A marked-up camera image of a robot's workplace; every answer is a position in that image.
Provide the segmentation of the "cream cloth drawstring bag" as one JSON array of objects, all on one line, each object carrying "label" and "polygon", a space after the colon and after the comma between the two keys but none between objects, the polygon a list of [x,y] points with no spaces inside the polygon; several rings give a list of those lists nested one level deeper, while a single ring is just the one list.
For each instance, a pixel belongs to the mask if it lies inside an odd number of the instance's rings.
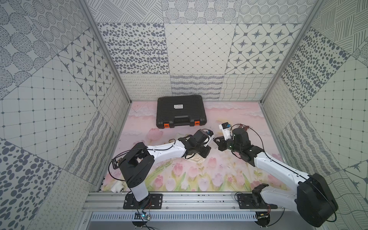
[{"label": "cream cloth drawstring bag", "polygon": [[209,159],[210,159],[210,156],[207,156],[206,158],[203,158],[199,154],[196,154],[195,156],[190,158],[189,161],[191,161],[193,163],[201,164],[201,163],[204,163],[206,160],[209,160]]}]

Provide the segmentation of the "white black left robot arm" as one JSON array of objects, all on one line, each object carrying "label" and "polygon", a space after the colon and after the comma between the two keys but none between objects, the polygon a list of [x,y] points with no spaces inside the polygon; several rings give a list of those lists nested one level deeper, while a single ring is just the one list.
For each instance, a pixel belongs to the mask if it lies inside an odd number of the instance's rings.
[{"label": "white black left robot arm", "polygon": [[114,170],[121,171],[123,179],[115,180],[125,182],[137,202],[149,201],[150,195],[144,180],[152,166],[177,158],[189,160],[197,155],[205,159],[211,150],[209,143],[213,137],[213,131],[199,129],[194,135],[187,135],[159,146],[147,146],[139,142],[132,149],[114,157],[109,165]]}]

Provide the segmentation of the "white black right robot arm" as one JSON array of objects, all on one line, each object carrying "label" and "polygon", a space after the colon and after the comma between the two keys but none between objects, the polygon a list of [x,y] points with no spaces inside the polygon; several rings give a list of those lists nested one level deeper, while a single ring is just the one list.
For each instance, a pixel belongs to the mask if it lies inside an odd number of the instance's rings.
[{"label": "white black right robot arm", "polygon": [[338,204],[326,180],[318,173],[308,174],[271,157],[262,147],[251,144],[248,126],[219,126],[222,136],[214,139],[220,151],[230,150],[235,156],[283,182],[289,190],[261,183],[252,190],[252,202],[257,208],[283,207],[299,215],[311,226],[320,227],[330,217],[337,220]]}]

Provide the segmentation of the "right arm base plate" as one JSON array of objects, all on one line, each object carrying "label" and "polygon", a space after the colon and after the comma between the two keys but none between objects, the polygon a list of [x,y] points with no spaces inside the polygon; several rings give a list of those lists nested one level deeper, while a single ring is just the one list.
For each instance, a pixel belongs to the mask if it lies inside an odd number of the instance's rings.
[{"label": "right arm base plate", "polygon": [[262,199],[254,198],[251,193],[237,192],[234,198],[239,205],[239,209],[278,209],[277,205],[266,204]]}]

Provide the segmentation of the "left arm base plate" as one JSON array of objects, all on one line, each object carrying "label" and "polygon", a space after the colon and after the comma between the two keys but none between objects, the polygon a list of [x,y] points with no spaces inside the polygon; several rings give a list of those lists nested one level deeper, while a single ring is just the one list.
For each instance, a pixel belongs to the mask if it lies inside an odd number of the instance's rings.
[{"label": "left arm base plate", "polygon": [[163,194],[149,194],[142,201],[137,201],[132,193],[125,196],[123,209],[161,209]]}]

